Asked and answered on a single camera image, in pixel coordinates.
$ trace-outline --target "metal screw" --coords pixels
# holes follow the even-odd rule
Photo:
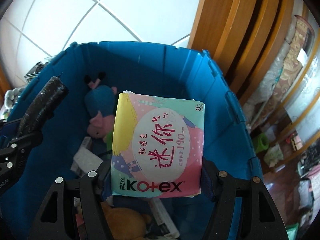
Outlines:
[[[253,177],[252,180],[255,183],[260,183],[260,181],[261,181],[261,179],[259,177]]]
[[[56,178],[56,183],[61,183],[63,182],[63,178],[62,177],[57,177]]]
[[[226,171],[219,171],[219,176],[225,178],[228,176],[228,173]]]
[[[97,175],[97,173],[95,172],[95,171],[90,171],[89,173],[88,173],[88,176],[90,177],[90,178],[93,178],[93,177],[95,177]]]

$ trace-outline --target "patterned fabric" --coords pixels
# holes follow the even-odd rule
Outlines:
[[[265,118],[276,108],[284,94],[292,86],[294,80],[299,74],[302,65],[297,60],[297,57],[305,42],[307,31],[308,24],[304,19],[298,18],[294,38],[290,44],[289,53],[284,59],[283,70],[280,75],[279,81],[277,82],[272,96],[269,98],[268,102],[263,108],[259,118],[252,125],[252,130],[260,125],[265,120]]]
[[[320,49],[312,60],[309,71],[303,78],[300,86],[285,105],[290,119],[295,121],[307,109],[311,101],[320,91]],[[320,129],[320,99],[296,126],[296,131],[302,143],[306,143]]]

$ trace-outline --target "stuffed toy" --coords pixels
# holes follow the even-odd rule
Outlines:
[[[8,90],[4,95],[4,107],[8,110],[12,109],[23,90],[23,87]]]
[[[111,208],[107,202],[101,206],[114,239],[145,240],[146,225],[152,220],[149,215],[130,208]]]
[[[115,124],[113,109],[117,88],[99,85],[105,76],[106,73],[100,72],[95,82],[88,75],[84,77],[85,83],[91,88],[84,97],[84,103],[91,116],[87,129],[88,134],[92,138],[102,138],[106,142],[108,138],[112,137],[110,134],[112,134]]]

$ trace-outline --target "plastic bag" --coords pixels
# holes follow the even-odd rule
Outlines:
[[[278,143],[268,149],[266,155],[263,157],[263,160],[270,168],[274,167],[279,160],[283,160],[283,153]]]
[[[275,60],[271,64],[263,80],[260,82],[258,88],[248,99],[247,103],[256,105],[267,101],[271,97],[274,85],[278,82],[278,78],[281,75],[284,58],[287,56],[289,50],[290,44],[284,41]]]

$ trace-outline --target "green object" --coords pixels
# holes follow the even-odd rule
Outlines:
[[[299,223],[286,226],[285,228],[287,229],[289,240],[295,240],[298,233]]]
[[[268,137],[264,133],[261,133],[253,138],[252,143],[256,153],[262,152],[269,148]]]
[[[103,141],[107,144],[107,151],[112,150],[112,138],[113,130],[110,133],[108,133],[103,139]]]

